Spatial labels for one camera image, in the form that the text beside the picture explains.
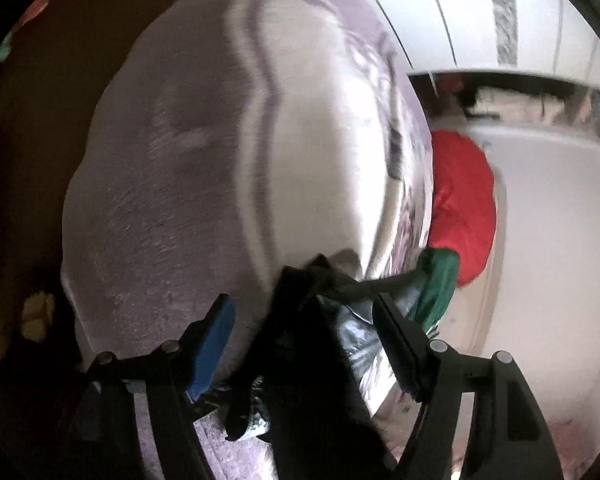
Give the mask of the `black leather jacket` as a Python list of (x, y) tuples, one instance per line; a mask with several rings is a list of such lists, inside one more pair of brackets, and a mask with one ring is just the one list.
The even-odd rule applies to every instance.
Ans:
[(358, 384), (379, 353), (373, 301), (410, 318), (426, 287), (413, 270), (358, 282), (323, 256), (280, 274), (268, 313), (221, 361), (219, 413), (200, 424), (218, 479), (387, 479), (393, 460)]

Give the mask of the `folded green striped garment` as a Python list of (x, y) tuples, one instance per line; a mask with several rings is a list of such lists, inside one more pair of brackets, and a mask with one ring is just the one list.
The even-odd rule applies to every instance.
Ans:
[(427, 247), (420, 254), (416, 269), (425, 274), (425, 285), (408, 318), (428, 334), (448, 310), (460, 274), (460, 256), (449, 248)]

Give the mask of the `red quilt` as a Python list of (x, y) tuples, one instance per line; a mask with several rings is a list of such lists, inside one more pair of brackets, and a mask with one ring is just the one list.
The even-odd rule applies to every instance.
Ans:
[(470, 284), (488, 263), (496, 231), (494, 173), (486, 155), (455, 131), (431, 133), (434, 195), (428, 245), (460, 258), (456, 284)]

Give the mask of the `floral purple bed blanket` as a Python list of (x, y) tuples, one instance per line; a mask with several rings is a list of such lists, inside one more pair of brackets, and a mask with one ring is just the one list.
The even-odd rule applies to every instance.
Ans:
[(82, 356), (154, 350), (223, 292), (231, 341), (318, 256), (358, 282), (416, 270), (431, 203), (426, 119), (368, 0), (178, 0), (102, 94), (66, 194)]

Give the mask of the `white wardrobe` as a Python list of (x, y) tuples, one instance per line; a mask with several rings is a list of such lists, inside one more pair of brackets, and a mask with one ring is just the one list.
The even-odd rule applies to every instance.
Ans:
[(430, 122), (600, 142), (600, 35), (573, 0), (370, 0)]

